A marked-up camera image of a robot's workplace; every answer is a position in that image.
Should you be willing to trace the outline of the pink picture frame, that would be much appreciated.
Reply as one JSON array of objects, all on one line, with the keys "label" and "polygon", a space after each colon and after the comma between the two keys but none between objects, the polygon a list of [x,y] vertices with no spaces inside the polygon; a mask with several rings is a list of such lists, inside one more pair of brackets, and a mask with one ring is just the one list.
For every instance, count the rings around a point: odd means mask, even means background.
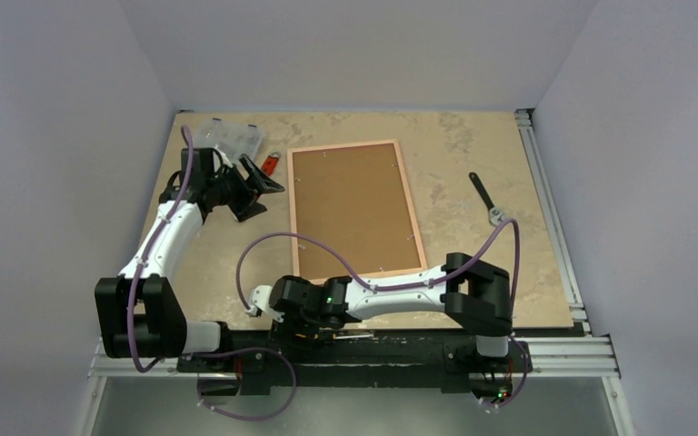
[{"label": "pink picture frame", "polygon": [[315,282],[356,273],[376,278],[428,267],[400,144],[380,140],[287,153],[294,273]]}]

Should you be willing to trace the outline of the yellow black screwdriver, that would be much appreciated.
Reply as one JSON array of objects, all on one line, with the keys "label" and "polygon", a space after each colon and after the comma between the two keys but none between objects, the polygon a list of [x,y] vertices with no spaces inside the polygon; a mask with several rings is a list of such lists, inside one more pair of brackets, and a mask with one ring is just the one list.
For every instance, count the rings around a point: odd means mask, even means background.
[{"label": "yellow black screwdriver", "polygon": [[360,339],[372,339],[375,336],[373,331],[362,331],[362,330],[329,330],[322,329],[316,332],[309,333],[297,333],[295,335],[299,340],[310,341],[310,342],[336,342],[336,341],[349,341],[349,340],[360,340]]}]

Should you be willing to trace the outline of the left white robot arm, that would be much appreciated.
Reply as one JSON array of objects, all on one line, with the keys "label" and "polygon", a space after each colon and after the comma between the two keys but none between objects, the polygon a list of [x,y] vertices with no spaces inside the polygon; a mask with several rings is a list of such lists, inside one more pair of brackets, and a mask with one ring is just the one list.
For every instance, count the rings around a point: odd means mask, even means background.
[{"label": "left white robot arm", "polygon": [[185,147],[181,168],[159,195],[155,221],[131,261],[95,286],[95,306],[105,354],[110,358],[174,358],[199,353],[211,371],[234,362],[234,346],[221,322],[189,321],[171,279],[209,213],[226,206],[244,222],[266,208],[264,194],[284,187],[247,155],[226,163],[212,148]]}]

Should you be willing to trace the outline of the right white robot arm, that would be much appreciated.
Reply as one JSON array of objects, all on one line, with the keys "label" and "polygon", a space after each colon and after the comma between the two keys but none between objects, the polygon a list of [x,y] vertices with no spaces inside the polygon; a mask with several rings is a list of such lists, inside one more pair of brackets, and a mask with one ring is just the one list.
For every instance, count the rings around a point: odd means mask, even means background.
[{"label": "right white robot arm", "polygon": [[464,253],[431,269],[374,279],[334,277],[322,284],[287,275],[250,294],[256,312],[287,341],[310,342],[326,330],[407,312],[439,312],[475,338],[474,358],[494,370],[510,355],[513,286],[506,270]]}]

